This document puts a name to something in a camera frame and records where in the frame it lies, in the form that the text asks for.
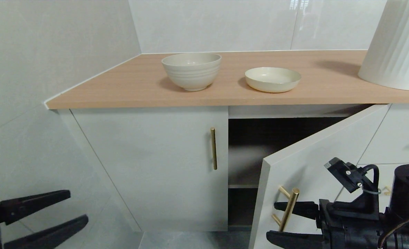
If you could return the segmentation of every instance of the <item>wooden countertop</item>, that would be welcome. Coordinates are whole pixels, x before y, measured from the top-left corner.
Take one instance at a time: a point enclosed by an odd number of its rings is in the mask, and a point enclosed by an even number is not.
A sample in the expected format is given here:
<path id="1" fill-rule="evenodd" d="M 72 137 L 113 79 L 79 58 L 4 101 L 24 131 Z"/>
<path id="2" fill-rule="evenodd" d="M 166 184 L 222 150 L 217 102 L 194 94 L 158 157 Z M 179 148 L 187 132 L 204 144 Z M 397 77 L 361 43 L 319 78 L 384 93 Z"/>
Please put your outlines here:
<path id="1" fill-rule="evenodd" d="M 50 109 L 198 105 L 409 103 L 409 91 L 375 85 L 357 76 L 365 50 L 222 52 L 217 79 L 205 90 L 174 85 L 161 64 L 167 54 L 139 55 L 51 99 Z M 298 86 L 286 93 L 250 88 L 244 72 L 260 66 L 299 72 Z"/>

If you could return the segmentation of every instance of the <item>gray floor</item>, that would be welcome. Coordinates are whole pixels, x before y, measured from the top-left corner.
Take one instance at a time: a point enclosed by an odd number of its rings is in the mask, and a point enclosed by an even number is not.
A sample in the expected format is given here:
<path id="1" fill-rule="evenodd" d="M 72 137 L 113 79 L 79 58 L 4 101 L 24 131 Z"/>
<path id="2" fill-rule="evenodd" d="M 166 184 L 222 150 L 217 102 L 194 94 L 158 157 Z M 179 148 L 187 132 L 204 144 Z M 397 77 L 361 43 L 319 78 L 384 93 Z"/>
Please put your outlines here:
<path id="1" fill-rule="evenodd" d="M 247 249 L 250 232 L 145 232 L 139 249 Z"/>

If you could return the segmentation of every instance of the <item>ceramic bowl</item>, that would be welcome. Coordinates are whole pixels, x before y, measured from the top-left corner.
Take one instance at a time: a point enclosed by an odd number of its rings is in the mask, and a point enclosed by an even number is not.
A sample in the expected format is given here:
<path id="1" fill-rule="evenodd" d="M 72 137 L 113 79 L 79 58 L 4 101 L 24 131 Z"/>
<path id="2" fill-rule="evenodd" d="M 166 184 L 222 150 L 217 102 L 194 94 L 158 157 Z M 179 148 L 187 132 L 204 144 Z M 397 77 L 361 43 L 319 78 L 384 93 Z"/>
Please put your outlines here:
<path id="1" fill-rule="evenodd" d="M 301 75 L 286 68 L 257 67 L 244 73 L 247 84 L 262 92 L 283 93 L 292 90 L 300 82 Z"/>
<path id="2" fill-rule="evenodd" d="M 211 85 L 220 70 L 221 56 L 213 53 L 185 53 L 162 60 L 174 84 L 187 91 L 199 91 Z"/>

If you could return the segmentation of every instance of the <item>bowl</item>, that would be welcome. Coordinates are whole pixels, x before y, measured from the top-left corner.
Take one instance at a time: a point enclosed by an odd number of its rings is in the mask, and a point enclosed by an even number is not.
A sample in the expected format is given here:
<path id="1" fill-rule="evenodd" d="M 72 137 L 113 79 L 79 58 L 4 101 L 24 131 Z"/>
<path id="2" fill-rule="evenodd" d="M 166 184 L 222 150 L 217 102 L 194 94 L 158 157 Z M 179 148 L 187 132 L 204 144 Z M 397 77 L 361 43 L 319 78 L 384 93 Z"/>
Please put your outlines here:
<path id="1" fill-rule="evenodd" d="M 221 56 L 213 53 L 184 53 L 162 60 L 169 79 L 187 91 L 200 91 L 211 85 L 220 62 Z"/>
<path id="2" fill-rule="evenodd" d="M 286 68 L 257 67 L 244 73 L 247 84 L 262 92 L 283 93 L 292 90 L 300 82 L 301 75 Z"/>

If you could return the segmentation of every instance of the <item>ribbed vase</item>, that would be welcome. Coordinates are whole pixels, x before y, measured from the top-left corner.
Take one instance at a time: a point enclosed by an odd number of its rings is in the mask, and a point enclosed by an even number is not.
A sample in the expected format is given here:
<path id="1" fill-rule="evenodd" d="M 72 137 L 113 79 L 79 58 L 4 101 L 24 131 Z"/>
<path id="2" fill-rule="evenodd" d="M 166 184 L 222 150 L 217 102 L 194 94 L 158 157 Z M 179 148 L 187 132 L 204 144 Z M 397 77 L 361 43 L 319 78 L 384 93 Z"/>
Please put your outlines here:
<path id="1" fill-rule="evenodd" d="M 358 76 L 409 90 L 409 0 L 388 0 Z"/>

